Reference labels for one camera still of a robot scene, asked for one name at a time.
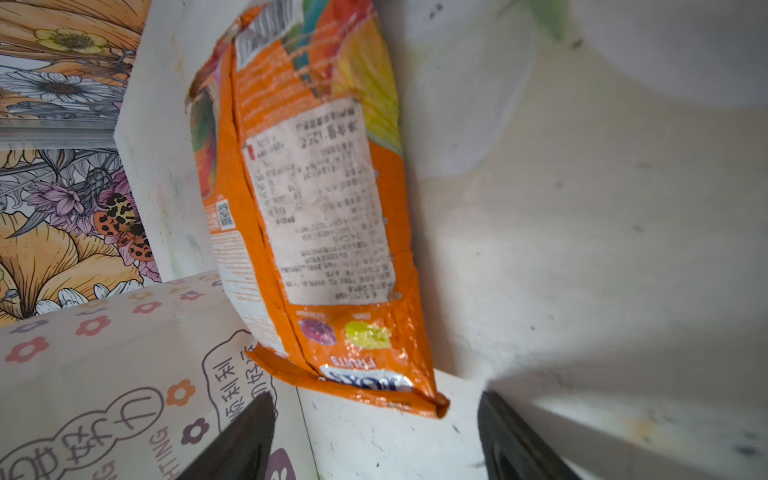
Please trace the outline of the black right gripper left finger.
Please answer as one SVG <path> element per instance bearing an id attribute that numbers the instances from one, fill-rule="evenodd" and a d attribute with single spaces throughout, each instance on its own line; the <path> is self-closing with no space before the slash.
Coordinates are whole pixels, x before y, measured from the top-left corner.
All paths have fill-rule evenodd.
<path id="1" fill-rule="evenodd" d="M 265 479 L 276 420 L 273 395 L 258 395 L 177 479 Z"/>

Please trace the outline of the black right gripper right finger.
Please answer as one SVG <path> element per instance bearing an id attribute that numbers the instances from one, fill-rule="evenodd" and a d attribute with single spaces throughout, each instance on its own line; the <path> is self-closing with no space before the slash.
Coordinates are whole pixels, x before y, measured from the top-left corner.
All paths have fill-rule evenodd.
<path id="1" fill-rule="evenodd" d="M 580 479 L 498 393 L 482 393 L 477 420 L 490 480 Z"/>

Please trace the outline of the white printed paper bag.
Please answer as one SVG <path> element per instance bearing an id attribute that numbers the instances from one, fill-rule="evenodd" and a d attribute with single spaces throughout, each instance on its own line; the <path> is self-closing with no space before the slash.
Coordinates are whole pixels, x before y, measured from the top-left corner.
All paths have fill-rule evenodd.
<path id="1" fill-rule="evenodd" d="M 316 478 L 298 393 L 255 346 L 214 272 L 4 327 L 2 477 L 175 479 L 268 394 L 267 477 Z"/>

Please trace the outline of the orange snack packet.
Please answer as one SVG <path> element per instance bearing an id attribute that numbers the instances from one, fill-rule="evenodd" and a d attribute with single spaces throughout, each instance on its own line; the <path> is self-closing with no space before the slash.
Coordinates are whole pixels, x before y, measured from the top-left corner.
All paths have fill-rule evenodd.
<path id="1" fill-rule="evenodd" d="M 293 386 L 442 418 L 395 76 L 370 1 L 251 2 L 187 94 L 225 292 Z"/>

